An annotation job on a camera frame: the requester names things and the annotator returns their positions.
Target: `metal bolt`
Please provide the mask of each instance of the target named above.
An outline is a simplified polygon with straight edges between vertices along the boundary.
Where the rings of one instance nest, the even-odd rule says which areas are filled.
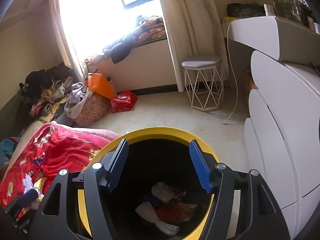
[[[102,167],[102,163],[94,163],[92,164],[92,168],[95,170],[98,170]]]
[[[61,176],[66,175],[67,173],[68,173],[68,171],[66,169],[63,169],[63,170],[59,171],[59,174]]]
[[[217,169],[219,169],[219,170],[224,170],[226,168],[226,165],[225,164],[223,164],[223,163],[218,163],[217,164]]]
[[[253,176],[258,176],[258,175],[259,175],[259,171],[257,171],[257,170],[252,170],[252,171],[251,171],[251,175],[253,175]]]

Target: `floor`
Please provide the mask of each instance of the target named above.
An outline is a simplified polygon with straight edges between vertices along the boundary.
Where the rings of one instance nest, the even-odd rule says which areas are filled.
[[[89,128],[108,129],[123,135],[145,127],[170,126],[191,132],[203,139],[215,151],[221,162],[236,171],[249,171],[244,141],[244,121],[249,111],[244,93],[239,92],[234,114],[223,122],[234,108],[236,91],[225,89],[220,109],[204,113],[190,107],[186,92],[170,92],[139,96],[135,108],[129,112],[108,114]],[[239,214],[240,192],[235,192],[233,211],[227,238],[235,235]]]

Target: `orange paper bag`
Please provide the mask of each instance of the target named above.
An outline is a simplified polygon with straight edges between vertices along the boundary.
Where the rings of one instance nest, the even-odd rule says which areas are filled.
[[[94,73],[89,76],[88,89],[109,99],[115,97],[115,89],[109,84],[106,78],[99,73]]]

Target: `ceiling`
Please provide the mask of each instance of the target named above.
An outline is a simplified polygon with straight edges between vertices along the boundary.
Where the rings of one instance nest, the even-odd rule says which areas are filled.
[[[0,32],[42,13],[47,6],[48,0],[12,0],[0,21]]]

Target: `gray cushion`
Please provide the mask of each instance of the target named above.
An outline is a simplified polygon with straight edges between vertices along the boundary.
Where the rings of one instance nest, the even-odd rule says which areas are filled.
[[[219,65],[222,62],[222,59],[216,55],[199,55],[187,57],[183,62],[183,67],[204,67],[210,65]]]

